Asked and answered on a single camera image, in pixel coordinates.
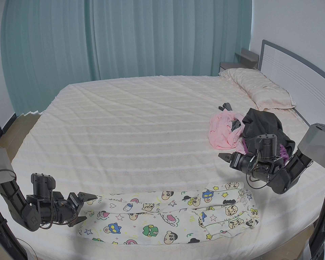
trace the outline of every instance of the gray fabric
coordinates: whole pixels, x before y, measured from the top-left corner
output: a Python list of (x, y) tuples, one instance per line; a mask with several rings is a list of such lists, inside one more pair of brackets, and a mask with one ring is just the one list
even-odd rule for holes
[(232, 122), (232, 128), (231, 128), (232, 132), (241, 126), (241, 122), (238, 119), (235, 119), (234, 121), (231, 122)]
[(231, 105), (229, 103), (224, 103), (222, 106), (219, 106), (219, 109), (223, 111), (224, 109), (227, 109), (228, 111), (232, 111)]

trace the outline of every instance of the curtain fold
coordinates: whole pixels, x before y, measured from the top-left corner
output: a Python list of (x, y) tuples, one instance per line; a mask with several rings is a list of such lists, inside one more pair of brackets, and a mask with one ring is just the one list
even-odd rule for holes
[(212, 75), (248, 48), (252, 0), (7, 0), (1, 55), (17, 114), (71, 83)]

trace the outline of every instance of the pillow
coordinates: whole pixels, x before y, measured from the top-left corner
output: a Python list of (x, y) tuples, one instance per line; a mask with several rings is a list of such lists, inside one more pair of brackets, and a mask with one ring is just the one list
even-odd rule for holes
[(280, 108), (289, 109), (295, 107), (291, 103), (290, 94), (282, 87), (274, 84), (260, 71), (253, 69), (227, 69), (219, 73), (237, 83), (255, 102), (258, 110)]

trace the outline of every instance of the bed sheet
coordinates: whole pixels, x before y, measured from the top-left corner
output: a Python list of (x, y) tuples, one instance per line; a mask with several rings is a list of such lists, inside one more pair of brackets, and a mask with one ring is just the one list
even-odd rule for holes
[[(255, 104), (232, 80), (208, 76), (154, 76), (72, 84), (60, 91), (26, 136), (12, 165), (23, 194), (31, 173), (52, 175), (67, 197), (79, 191), (108, 194), (201, 190), (209, 182), (245, 175), (218, 158), (208, 141), (209, 120), (229, 102), (246, 114)], [(307, 125), (292, 110), (269, 110), (298, 144)], [(4, 213), (10, 228), (44, 259), (252, 259), (309, 226), (320, 212), (324, 169), (314, 163), (283, 195), (253, 190), (260, 225), (234, 238), (188, 245), (127, 246), (77, 236), (53, 226), (29, 232)], [(0, 200), (1, 208), (5, 203)]]

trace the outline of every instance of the baseboard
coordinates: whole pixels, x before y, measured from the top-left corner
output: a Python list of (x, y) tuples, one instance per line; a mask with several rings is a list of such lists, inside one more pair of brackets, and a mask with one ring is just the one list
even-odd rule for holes
[(13, 122), (16, 120), (16, 118), (17, 118), (17, 115), (16, 115), (16, 113), (14, 113), (12, 115), (12, 117), (9, 119), (9, 121), (5, 124), (5, 126), (3, 128), (0, 127), (0, 137), (8, 131), (9, 127), (13, 124)]

